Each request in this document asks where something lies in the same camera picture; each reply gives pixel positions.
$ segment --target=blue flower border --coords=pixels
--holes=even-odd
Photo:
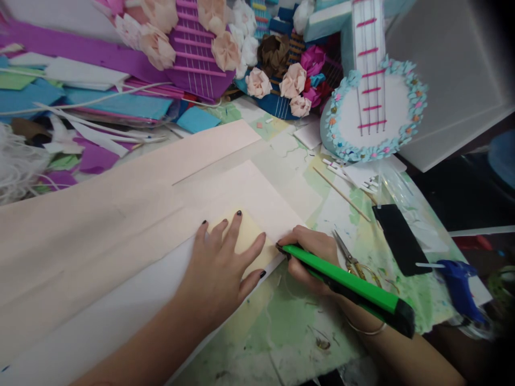
[[[326,112],[325,127],[322,128],[322,142],[327,150],[335,156],[341,158],[344,162],[352,161],[373,161],[385,157],[399,151],[399,148],[411,141],[411,137],[418,133],[416,127],[421,123],[422,112],[427,107],[427,91],[428,86],[420,82],[417,75],[413,72],[416,64],[410,61],[398,62],[391,60],[388,54],[380,63],[381,68],[386,69],[385,75],[396,74],[403,75],[406,85],[409,87],[409,115],[411,123],[402,126],[399,129],[399,137],[393,139],[385,139],[378,146],[362,147],[361,149],[353,146],[345,141],[340,133],[338,123],[341,115],[339,114],[345,95],[352,89],[359,86],[361,81],[361,73],[357,70],[349,71],[347,77],[343,78],[340,86],[333,91],[330,100],[330,108]]]

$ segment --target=black rectangle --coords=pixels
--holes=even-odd
[[[431,272],[432,268],[415,265],[415,263],[428,263],[428,260],[397,205],[382,205],[381,209],[374,206],[372,209],[402,274],[413,276]]]

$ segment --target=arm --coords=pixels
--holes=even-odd
[[[293,232],[279,241],[280,245],[300,243],[311,253],[340,266],[337,246],[332,237],[297,226]],[[292,258],[288,270],[297,280],[318,295],[333,298],[350,322],[362,331],[377,331],[382,321],[368,311],[335,294],[321,281],[311,276],[299,260]],[[389,326],[378,335],[358,333],[365,346],[377,353],[400,380],[407,385],[464,385],[465,380],[454,367],[420,335],[409,339]]]
[[[120,349],[96,365],[72,386],[163,385],[195,347],[220,326],[256,287],[263,270],[245,269],[259,256],[266,239],[260,234],[241,255],[234,253],[241,211],[231,228],[224,220],[208,239],[205,221],[195,236],[192,259],[174,298]]]

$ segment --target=blue glue gun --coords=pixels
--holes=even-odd
[[[463,262],[451,260],[439,260],[438,264],[445,266],[438,268],[438,271],[444,275],[456,311],[474,322],[484,323],[483,315],[477,309],[468,285],[468,278],[477,276],[476,269]]]

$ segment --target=glue gun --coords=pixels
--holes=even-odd
[[[444,266],[444,268],[438,268],[438,271],[444,276],[456,311],[475,322],[484,323],[484,317],[474,303],[468,285],[468,278],[477,275],[476,269],[471,265],[452,260],[439,260],[437,263]]]
[[[308,272],[327,284],[331,291],[345,296],[401,334],[413,338],[415,313],[402,299],[310,254],[299,245],[277,244],[276,248],[285,254],[288,260],[291,256],[299,259]]]

